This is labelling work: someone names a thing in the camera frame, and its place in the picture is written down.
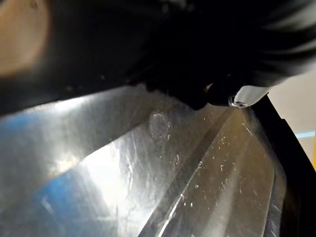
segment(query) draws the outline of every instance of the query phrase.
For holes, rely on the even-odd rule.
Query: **scratch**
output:
[[[51,216],[55,216],[56,215],[56,213],[55,213],[55,211],[54,211],[54,209],[52,208],[52,206],[49,204],[49,202],[47,201],[47,196],[45,196],[45,197],[43,197],[42,199],[41,199],[41,204],[43,205],[43,207],[45,207],[45,209],[47,210],[47,212],[51,215]]]
[[[249,128],[246,126],[244,122],[241,125],[243,125],[247,129],[247,131],[250,133],[250,135],[253,136],[252,132],[249,130]]]
[[[221,182],[221,184],[222,184],[222,186],[223,186],[223,189],[226,190],[226,189],[225,189],[225,185],[223,184],[223,182]]]

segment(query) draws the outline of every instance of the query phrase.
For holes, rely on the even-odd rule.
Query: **scratched metal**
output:
[[[143,123],[153,111],[177,103],[142,86],[126,87],[2,117],[0,212]],[[214,108],[209,116],[215,119],[221,111]]]

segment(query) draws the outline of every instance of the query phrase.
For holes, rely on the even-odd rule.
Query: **beige wall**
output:
[[[316,127],[316,71],[289,78],[269,93],[279,115],[286,119],[294,133],[314,131]],[[311,161],[314,159],[314,137],[299,138]]]

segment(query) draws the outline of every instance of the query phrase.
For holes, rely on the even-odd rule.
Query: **blue light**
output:
[[[295,133],[296,138],[315,137],[315,131]]]

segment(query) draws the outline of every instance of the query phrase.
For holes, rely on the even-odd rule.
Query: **metal surface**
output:
[[[265,231],[274,167],[239,110],[193,111],[122,88],[37,107],[0,128],[2,237]]]
[[[245,108],[257,103],[270,90],[270,87],[259,87],[254,85],[244,85],[236,93],[229,97],[229,105],[238,108]]]

